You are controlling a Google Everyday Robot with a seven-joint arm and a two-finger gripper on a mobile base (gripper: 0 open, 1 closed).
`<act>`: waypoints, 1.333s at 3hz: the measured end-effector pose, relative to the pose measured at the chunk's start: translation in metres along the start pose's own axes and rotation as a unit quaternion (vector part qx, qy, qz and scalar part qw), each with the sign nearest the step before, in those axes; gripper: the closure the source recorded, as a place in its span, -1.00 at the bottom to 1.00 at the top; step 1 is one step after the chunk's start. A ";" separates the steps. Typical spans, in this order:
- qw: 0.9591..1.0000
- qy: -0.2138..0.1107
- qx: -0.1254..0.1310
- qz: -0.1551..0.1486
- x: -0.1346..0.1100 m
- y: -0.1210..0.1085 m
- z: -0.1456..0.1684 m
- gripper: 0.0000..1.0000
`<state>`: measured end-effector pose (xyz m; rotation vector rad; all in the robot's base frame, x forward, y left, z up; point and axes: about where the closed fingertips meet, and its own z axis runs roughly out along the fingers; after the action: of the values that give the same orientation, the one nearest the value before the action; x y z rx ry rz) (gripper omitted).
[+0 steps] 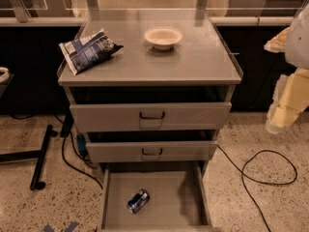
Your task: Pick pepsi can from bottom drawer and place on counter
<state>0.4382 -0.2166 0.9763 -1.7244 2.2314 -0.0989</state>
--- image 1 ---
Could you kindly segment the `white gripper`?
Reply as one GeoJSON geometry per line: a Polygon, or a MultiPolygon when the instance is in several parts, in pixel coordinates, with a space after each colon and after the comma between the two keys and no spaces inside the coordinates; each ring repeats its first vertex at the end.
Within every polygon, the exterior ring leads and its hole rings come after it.
{"type": "Polygon", "coordinates": [[[281,74],[267,113],[266,130],[278,134],[289,128],[309,106],[309,5],[287,27],[267,41],[264,50],[285,51],[286,61],[298,69],[291,75],[281,74]]]}

